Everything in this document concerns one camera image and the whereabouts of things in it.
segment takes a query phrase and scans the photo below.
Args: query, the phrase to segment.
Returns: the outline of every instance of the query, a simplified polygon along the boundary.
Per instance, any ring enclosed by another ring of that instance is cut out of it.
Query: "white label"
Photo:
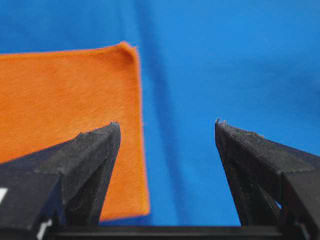
[[[0,187],[0,204],[2,200],[5,198],[8,188]]]
[[[45,232],[46,232],[47,227],[50,227],[50,226],[52,226],[52,220],[51,220],[51,219],[49,219],[47,222],[41,223],[40,229],[39,229],[38,234],[36,235],[36,238],[37,238],[38,240],[42,240],[42,238],[43,238],[44,235],[45,235]]]

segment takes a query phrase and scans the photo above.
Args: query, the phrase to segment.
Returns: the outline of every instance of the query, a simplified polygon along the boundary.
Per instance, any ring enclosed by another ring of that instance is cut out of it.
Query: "orange towel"
[[[100,219],[149,213],[135,48],[0,55],[0,116],[0,163],[118,122],[121,146]]]

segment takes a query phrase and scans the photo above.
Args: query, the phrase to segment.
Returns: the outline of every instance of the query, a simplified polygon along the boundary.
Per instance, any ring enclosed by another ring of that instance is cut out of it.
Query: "blue background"
[[[217,118],[320,155],[317,0],[2,0],[0,53],[140,53],[151,214],[109,225],[238,225]]]

